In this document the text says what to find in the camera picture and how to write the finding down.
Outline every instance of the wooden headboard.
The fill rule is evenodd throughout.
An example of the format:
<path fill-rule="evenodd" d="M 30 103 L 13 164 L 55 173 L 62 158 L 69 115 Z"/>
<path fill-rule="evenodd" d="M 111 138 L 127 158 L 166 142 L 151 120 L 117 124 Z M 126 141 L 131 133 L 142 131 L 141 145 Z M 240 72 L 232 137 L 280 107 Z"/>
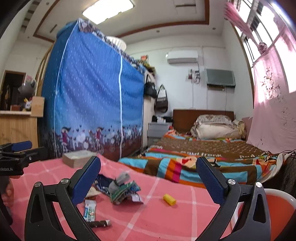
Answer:
<path fill-rule="evenodd" d="M 173 110 L 173 127 L 180 133 L 190 131 L 200 115 L 226 115 L 234 121 L 233 111 L 224 110 Z"/>

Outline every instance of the gray sock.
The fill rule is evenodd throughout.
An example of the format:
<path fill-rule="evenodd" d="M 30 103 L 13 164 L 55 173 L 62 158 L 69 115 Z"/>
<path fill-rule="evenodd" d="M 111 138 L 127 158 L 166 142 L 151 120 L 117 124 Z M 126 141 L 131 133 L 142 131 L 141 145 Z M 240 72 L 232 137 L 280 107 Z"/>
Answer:
<path fill-rule="evenodd" d="M 118 177 L 116 177 L 115 181 L 111 182 L 108 187 L 109 193 L 113 194 L 119 188 L 120 185 L 127 182 L 131 177 L 127 172 L 122 172 Z"/>

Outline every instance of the handbag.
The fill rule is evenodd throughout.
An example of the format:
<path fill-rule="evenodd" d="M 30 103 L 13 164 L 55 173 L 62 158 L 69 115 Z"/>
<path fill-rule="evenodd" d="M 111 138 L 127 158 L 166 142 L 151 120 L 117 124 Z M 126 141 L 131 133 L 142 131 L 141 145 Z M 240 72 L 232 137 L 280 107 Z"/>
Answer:
<path fill-rule="evenodd" d="M 154 104 L 154 110 L 162 113 L 166 113 L 168 111 L 168 96 L 163 85 L 161 85 L 158 90 L 157 99 Z"/>
<path fill-rule="evenodd" d="M 157 91 L 155 89 L 155 83 L 148 81 L 149 75 L 146 76 L 146 82 L 144 85 L 144 95 L 151 96 L 152 98 L 157 98 Z"/>

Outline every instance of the person's hand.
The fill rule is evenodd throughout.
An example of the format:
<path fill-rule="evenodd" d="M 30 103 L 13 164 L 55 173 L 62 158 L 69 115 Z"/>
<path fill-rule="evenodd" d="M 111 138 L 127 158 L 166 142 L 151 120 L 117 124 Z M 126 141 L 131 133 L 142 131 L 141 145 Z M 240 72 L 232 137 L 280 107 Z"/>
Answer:
<path fill-rule="evenodd" d="M 10 178 L 20 178 L 20 176 L 11 176 Z M 7 207 L 13 206 L 15 192 L 13 189 L 13 185 L 11 180 L 9 179 L 9 183 L 6 187 L 5 193 L 1 195 L 1 198 L 3 200 L 3 204 Z"/>

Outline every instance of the blue gripper pad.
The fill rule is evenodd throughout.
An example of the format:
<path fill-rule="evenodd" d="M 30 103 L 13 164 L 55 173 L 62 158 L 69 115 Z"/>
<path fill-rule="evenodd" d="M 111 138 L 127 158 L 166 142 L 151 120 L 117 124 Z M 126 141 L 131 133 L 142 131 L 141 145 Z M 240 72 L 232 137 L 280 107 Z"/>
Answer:
<path fill-rule="evenodd" d="M 225 188 L 214 175 L 215 172 L 219 171 L 215 169 L 211 170 L 201 157 L 196 161 L 196 171 L 209 192 L 213 202 L 222 205 L 225 202 Z"/>
<path fill-rule="evenodd" d="M 30 141 L 23 141 L 14 143 L 11 147 L 11 150 L 14 152 L 23 151 L 23 150 L 29 150 L 32 148 L 32 142 Z"/>
<path fill-rule="evenodd" d="M 84 171 L 82 176 L 77 181 L 72 190 L 72 203 L 76 206 L 78 203 L 82 203 L 86 197 L 89 189 L 91 188 L 94 180 L 101 170 L 100 158 L 95 157 L 89 167 Z"/>

